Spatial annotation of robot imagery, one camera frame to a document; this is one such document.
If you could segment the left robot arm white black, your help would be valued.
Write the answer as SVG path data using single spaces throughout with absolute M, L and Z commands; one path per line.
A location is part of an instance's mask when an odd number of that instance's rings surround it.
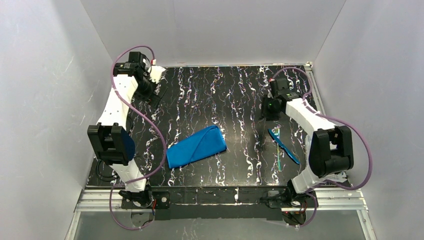
M 127 132 L 131 101 L 136 99 L 157 108 L 164 94 L 156 91 L 165 72 L 164 67 L 155 65 L 145 54 L 129 52 L 126 62 L 114 64 L 105 108 L 97 123 L 87 129 L 96 158 L 118 174 L 127 193 L 141 193 L 147 186 L 147 179 L 134 159 L 135 142 Z

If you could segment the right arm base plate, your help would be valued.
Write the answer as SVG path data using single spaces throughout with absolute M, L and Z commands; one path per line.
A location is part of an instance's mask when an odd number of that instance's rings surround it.
M 312 222 L 318 210 L 318 200 L 314 190 L 296 193 L 289 188 L 270 190 L 259 202 L 270 209 L 282 209 L 283 221 L 288 227 L 305 227 Z

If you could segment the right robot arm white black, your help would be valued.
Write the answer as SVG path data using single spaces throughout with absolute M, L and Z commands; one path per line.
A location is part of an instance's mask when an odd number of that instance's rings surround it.
M 276 121 L 281 114 L 293 119 L 310 139 L 306 167 L 287 182 L 283 200 L 298 201 L 318 184 L 354 166 L 352 132 L 337 126 L 309 106 L 300 94 L 289 88 L 286 79 L 270 79 L 270 93 L 262 98 L 261 118 Z

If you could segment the blue cloth napkin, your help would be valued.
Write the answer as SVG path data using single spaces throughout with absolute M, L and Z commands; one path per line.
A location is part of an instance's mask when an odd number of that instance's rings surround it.
M 227 150 L 217 125 L 208 126 L 168 148 L 168 167 L 179 168 Z

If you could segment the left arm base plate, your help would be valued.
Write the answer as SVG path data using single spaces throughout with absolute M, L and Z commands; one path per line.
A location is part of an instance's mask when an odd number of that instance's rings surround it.
M 170 207 L 170 193 L 167 191 L 144 190 L 141 192 L 130 192 L 120 190 L 118 194 L 122 197 L 122 209 L 152 209 L 161 210 Z

